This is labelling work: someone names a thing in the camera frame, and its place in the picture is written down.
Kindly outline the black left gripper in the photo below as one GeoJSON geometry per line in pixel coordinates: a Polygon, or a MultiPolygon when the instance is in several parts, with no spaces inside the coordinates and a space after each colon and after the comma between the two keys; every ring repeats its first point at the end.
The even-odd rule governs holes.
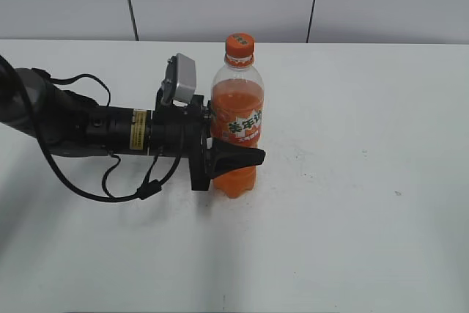
{"type": "MultiPolygon", "coordinates": [[[[174,162],[163,179],[164,185],[175,173],[180,161],[188,159],[191,189],[207,191],[210,178],[207,175],[204,151],[208,137],[208,125],[214,116],[212,101],[204,105],[204,96],[194,95],[190,103],[176,106],[164,102],[162,94],[156,96],[149,135],[149,154],[173,158],[174,162]]],[[[246,167],[262,165],[265,151],[242,147],[219,139],[211,146],[211,179],[246,167]]]]}

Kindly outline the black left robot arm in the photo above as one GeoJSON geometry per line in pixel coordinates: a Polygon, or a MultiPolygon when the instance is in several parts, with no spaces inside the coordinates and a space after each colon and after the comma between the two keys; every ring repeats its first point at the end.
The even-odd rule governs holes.
{"type": "Polygon", "coordinates": [[[1,122],[35,138],[57,176],[58,156],[185,158],[192,189],[206,191],[213,179],[265,159],[263,150],[210,134],[210,103],[196,94],[196,65],[183,54],[168,60],[153,110],[102,106],[70,91],[72,82],[1,61],[1,122]]]}

